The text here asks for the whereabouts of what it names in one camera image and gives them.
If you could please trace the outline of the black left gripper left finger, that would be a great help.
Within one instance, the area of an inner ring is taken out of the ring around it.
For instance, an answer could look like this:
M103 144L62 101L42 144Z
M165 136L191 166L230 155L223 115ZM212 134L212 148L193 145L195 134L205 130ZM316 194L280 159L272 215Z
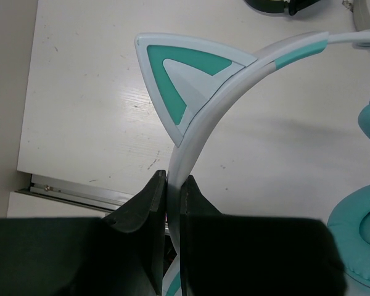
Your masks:
M0 219L0 295L160 295L166 173L104 218Z

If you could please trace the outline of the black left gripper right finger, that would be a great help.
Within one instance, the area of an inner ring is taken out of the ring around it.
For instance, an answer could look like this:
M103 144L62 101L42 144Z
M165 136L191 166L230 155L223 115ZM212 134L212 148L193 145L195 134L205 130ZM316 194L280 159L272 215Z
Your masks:
M344 295L344 265L326 225L223 214L190 176L180 193L183 295Z

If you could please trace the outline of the teal cat-ear headphones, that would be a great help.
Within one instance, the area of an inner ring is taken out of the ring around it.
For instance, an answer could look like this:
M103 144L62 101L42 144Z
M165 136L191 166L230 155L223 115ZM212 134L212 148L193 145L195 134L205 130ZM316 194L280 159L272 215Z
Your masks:
M223 214L309 218L331 232L345 280L370 294L370 31L316 31L247 53L190 36L135 40L174 143L166 218L183 295L180 193L188 177Z

